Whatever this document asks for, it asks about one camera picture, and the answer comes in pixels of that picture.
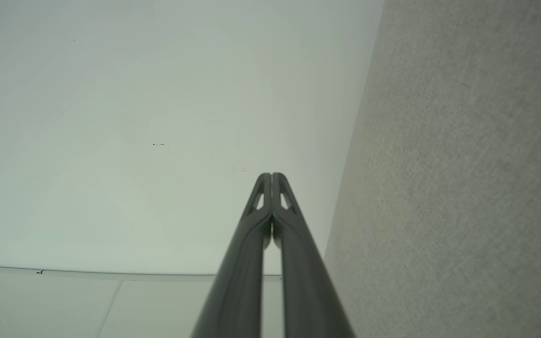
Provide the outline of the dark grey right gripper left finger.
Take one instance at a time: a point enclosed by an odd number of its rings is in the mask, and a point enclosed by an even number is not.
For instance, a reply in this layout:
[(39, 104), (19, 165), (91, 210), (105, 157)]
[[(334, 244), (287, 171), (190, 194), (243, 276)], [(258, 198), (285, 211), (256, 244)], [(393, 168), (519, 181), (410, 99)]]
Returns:
[(263, 252), (272, 235), (272, 176), (254, 184), (194, 327), (193, 338), (259, 338)]

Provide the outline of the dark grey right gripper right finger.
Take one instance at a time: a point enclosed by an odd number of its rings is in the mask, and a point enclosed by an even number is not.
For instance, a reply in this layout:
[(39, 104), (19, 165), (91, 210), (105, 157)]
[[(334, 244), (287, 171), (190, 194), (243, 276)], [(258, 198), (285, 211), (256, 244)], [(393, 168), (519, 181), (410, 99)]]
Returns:
[(284, 336), (353, 338), (324, 261), (286, 176), (272, 175), (273, 240), (281, 250)]

